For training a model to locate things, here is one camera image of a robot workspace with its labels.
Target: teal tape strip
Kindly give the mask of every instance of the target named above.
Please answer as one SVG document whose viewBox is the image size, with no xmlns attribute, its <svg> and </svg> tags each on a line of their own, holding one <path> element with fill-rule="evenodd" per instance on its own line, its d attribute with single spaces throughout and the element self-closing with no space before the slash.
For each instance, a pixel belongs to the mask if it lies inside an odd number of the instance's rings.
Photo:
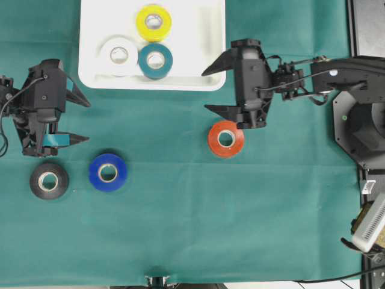
<svg viewBox="0 0 385 289">
<path fill-rule="evenodd" d="M 71 92 L 73 90 L 73 81 L 67 78 L 67 89 Z"/>
<path fill-rule="evenodd" d="M 58 147 L 69 146 L 70 135 L 69 134 L 46 134 L 44 136 L 43 146 Z"/>
</svg>

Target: roll of tape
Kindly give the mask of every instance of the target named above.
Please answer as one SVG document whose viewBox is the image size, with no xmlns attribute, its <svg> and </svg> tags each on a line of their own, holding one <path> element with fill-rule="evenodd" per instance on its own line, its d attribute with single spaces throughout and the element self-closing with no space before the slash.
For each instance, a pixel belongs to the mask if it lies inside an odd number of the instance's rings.
<svg viewBox="0 0 385 289">
<path fill-rule="evenodd" d="M 43 200 L 54 200 L 61 197 L 68 189 L 67 172 L 58 164 L 45 163 L 39 165 L 29 179 L 32 192 Z"/>
<path fill-rule="evenodd" d="M 99 155 L 90 165 L 89 178 L 95 189 L 106 193 L 120 189 L 127 181 L 127 165 L 117 155 Z"/>
<path fill-rule="evenodd" d="M 100 51 L 101 71 L 114 76 L 128 76 L 138 64 L 138 49 L 128 39 L 116 37 L 107 41 Z"/>
<path fill-rule="evenodd" d="M 173 67 L 173 55 L 166 46 L 153 43 L 140 51 L 139 66 L 148 78 L 161 79 L 166 77 Z"/>
<path fill-rule="evenodd" d="M 230 136 L 229 143 L 222 143 L 221 136 Z M 240 153 L 245 144 L 245 135 L 241 129 L 236 127 L 235 122 L 224 120 L 216 123 L 210 130 L 208 136 L 210 150 L 221 158 L 231 158 Z"/>
<path fill-rule="evenodd" d="M 172 20 L 166 9 L 159 5 L 145 6 L 137 16 L 137 28 L 148 42 L 160 42 L 171 30 Z"/>
</svg>

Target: tape roll center hole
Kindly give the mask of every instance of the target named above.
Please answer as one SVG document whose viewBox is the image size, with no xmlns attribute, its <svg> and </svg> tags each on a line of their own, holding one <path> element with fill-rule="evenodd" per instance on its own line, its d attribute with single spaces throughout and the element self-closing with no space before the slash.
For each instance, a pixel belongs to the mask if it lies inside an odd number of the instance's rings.
<svg viewBox="0 0 385 289">
<path fill-rule="evenodd" d="M 123 47 L 115 47 L 111 51 L 111 61 L 115 64 L 123 64 L 128 60 L 128 51 Z"/>
<path fill-rule="evenodd" d="M 231 148 L 235 143 L 235 134 L 228 130 L 221 131 L 218 135 L 218 142 L 224 148 Z"/>
<path fill-rule="evenodd" d="M 58 187 L 58 176 L 52 172 L 46 172 L 40 175 L 38 179 L 38 186 L 41 190 L 49 193 Z"/>
<path fill-rule="evenodd" d="M 150 14 L 146 17 L 146 26 L 148 29 L 157 30 L 163 25 L 163 19 L 158 14 Z"/>
<path fill-rule="evenodd" d="M 164 55 L 158 51 L 153 51 L 147 56 L 147 64 L 152 69 L 160 69 L 165 64 Z"/>
<path fill-rule="evenodd" d="M 118 177 L 118 170 L 113 164 L 104 164 L 99 169 L 99 178 L 102 182 L 113 182 Z"/>
</svg>

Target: white tray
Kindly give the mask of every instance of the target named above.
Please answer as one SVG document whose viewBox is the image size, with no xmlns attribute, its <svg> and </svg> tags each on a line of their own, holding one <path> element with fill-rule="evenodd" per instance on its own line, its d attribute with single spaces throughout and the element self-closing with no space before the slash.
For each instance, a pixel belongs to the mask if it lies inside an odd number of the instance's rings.
<svg viewBox="0 0 385 289">
<path fill-rule="evenodd" d="M 99 54 L 112 37 L 123 36 L 140 49 L 148 43 L 137 31 L 137 13 L 148 4 L 159 4 L 171 14 L 169 36 L 160 44 L 173 54 L 167 77 L 146 78 L 139 66 L 131 76 L 116 77 L 102 71 Z M 214 91 L 226 73 L 202 77 L 202 72 L 226 50 L 225 0 L 82 0 L 79 45 L 79 78 L 95 89 L 146 89 Z"/>
</svg>

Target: gray floor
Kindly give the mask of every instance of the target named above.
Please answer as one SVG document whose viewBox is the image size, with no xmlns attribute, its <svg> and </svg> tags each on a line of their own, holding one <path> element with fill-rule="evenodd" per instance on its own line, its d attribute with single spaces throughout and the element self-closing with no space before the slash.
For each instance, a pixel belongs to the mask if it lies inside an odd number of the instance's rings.
<svg viewBox="0 0 385 289">
<path fill-rule="evenodd" d="M 353 289 L 360 288 L 359 280 L 344 281 Z M 245 282 L 245 283 L 225 283 L 228 289 L 302 289 L 300 285 L 295 282 Z M 303 284 L 305 289 L 349 289 L 345 284 L 341 282 L 329 282 L 327 284 Z M 41 287 L 19 287 L 20 289 L 37 289 Z M 108 287 L 77 287 L 77 286 L 53 286 L 44 287 L 44 289 L 109 289 Z"/>
</svg>

